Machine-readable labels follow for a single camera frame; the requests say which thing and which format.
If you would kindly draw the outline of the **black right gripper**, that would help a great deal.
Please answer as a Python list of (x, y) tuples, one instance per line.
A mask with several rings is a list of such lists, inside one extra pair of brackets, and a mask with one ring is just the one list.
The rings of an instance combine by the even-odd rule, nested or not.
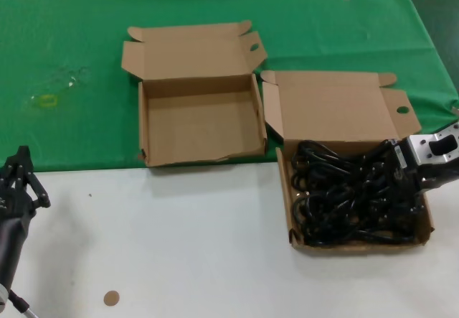
[(382, 171), (389, 185), (389, 197), (393, 201), (406, 202), (409, 207), (424, 207), (418, 165), (407, 140), (384, 140), (376, 151), (383, 161)]

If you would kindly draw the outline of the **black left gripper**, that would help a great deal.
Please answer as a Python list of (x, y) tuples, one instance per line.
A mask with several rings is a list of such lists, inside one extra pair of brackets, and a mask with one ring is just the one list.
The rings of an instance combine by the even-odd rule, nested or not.
[[(32, 188), (37, 199), (35, 201), (24, 188), (10, 187), (17, 178), (22, 165), (24, 181)], [(6, 158), (1, 167), (1, 221), (14, 218), (30, 218), (36, 215), (34, 207), (48, 208), (51, 206), (49, 196), (34, 173), (34, 165), (28, 146), (20, 146), (16, 152)]]

